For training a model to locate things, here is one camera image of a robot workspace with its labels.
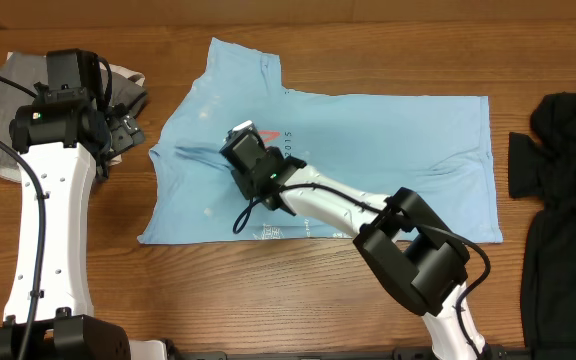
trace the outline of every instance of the wooden table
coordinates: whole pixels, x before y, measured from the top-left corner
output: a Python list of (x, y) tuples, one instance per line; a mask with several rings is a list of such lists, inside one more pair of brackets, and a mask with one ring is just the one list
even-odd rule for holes
[[(205, 67), (210, 38), (279, 54), (284, 84), (325, 93), (489, 95), (499, 221), (492, 275), (469, 302), (487, 340), (523, 342), (519, 286), (528, 226), (541, 205), (511, 200), (508, 132), (528, 132), (543, 95), (576, 91), (576, 21), (446, 22), (0, 31), (6, 52), (80, 47), (143, 72), (147, 143), (91, 198), (88, 281), (96, 316), (131, 338), (185, 351), (390, 350), (429, 344), (420, 319), (380, 287), (350, 240), (140, 246), (156, 201), (147, 152)], [(0, 323), (17, 257), (19, 185), (0, 179)], [(471, 278), (482, 262), (473, 256)]]

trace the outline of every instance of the garment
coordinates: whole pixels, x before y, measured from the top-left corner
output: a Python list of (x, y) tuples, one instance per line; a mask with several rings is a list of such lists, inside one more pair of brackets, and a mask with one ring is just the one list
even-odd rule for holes
[(286, 89), (278, 56), (213, 39), (206, 72), (150, 151), (158, 199), (142, 243), (344, 236), (315, 219), (263, 206), (253, 210), (244, 231), (232, 233), (248, 202), (219, 149), (228, 131), (246, 120), (266, 145), (332, 179), (371, 193), (408, 187), (457, 233), (502, 241), (486, 97)]
[[(115, 70), (130, 75), (130, 78), (114, 73)], [(131, 72), (122, 67), (113, 66), (111, 66), (111, 71), (113, 71), (111, 105), (119, 103), (127, 105), (146, 91), (136, 83), (141, 82), (143, 84), (142, 74)], [(46, 59), (43, 56), (11, 53), (4, 66), (0, 69), (0, 75), (26, 88), (33, 89), (33, 84), (36, 82), (48, 83)], [(101, 71), (101, 77), (103, 86), (105, 87), (107, 81), (105, 70)], [(10, 121), (15, 117), (17, 109), (20, 106), (31, 104), (32, 101), (33, 98), (28, 96), (28, 94), (0, 82), (0, 140), (3, 141), (4, 144), (9, 146), (12, 144), (8, 126)], [(137, 102), (131, 111), (133, 116), (139, 112), (145, 102), (146, 97)], [(0, 176), (11, 181), (20, 181), (19, 169), (16, 162), (1, 150)]]
[(544, 202), (526, 242), (521, 315), (535, 360), (576, 359), (576, 94), (546, 96), (530, 119), (541, 140), (510, 134), (514, 198)]

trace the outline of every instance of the blue cloth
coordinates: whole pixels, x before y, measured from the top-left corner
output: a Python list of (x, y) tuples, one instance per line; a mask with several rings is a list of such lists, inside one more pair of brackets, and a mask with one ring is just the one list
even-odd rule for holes
[(304, 93), (282, 86), (278, 56), (213, 39), (206, 72), (150, 150), (158, 199), (140, 242), (343, 236), (261, 205), (242, 233), (232, 233), (248, 202), (219, 149), (246, 120), (267, 145), (332, 179), (372, 193), (410, 188), (456, 233), (502, 241), (486, 97)]

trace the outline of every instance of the gray cloth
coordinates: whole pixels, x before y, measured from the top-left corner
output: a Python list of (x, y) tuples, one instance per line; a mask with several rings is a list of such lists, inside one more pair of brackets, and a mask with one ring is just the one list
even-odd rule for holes
[[(48, 83), (46, 70), (46, 58), (36, 55), (13, 53), (8, 61), (0, 68), (0, 75), (10, 79), (28, 89), (32, 89), (36, 82)], [(101, 77), (104, 89), (106, 87), (107, 72), (102, 70)], [(111, 105), (124, 103), (130, 104), (137, 96), (146, 90), (125, 77), (112, 73), (112, 97)], [(0, 82), (0, 140), (11, 145), (8, 126), (15, 117), (20, 106), (29, 105), (33, 98), (9, 85)], [(143, 107), (146, 96), (141, 98), (133, 107), (131, 115), (136, 116)], [(19, 170), (16, 162), (6, 153), (0, 150), (0, 176), (8, 180), (19, 181)]]

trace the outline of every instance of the black cloth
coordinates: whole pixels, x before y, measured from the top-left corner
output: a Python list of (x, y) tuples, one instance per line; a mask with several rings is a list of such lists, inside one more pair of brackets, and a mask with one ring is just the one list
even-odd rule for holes
[(526, 242), (524, 338), (536, 360), (576, 359), (576, 94), (544, 97), (530, 125), (541, 144), (511, 133), (508, 157), (510, 196), (544, 202)]

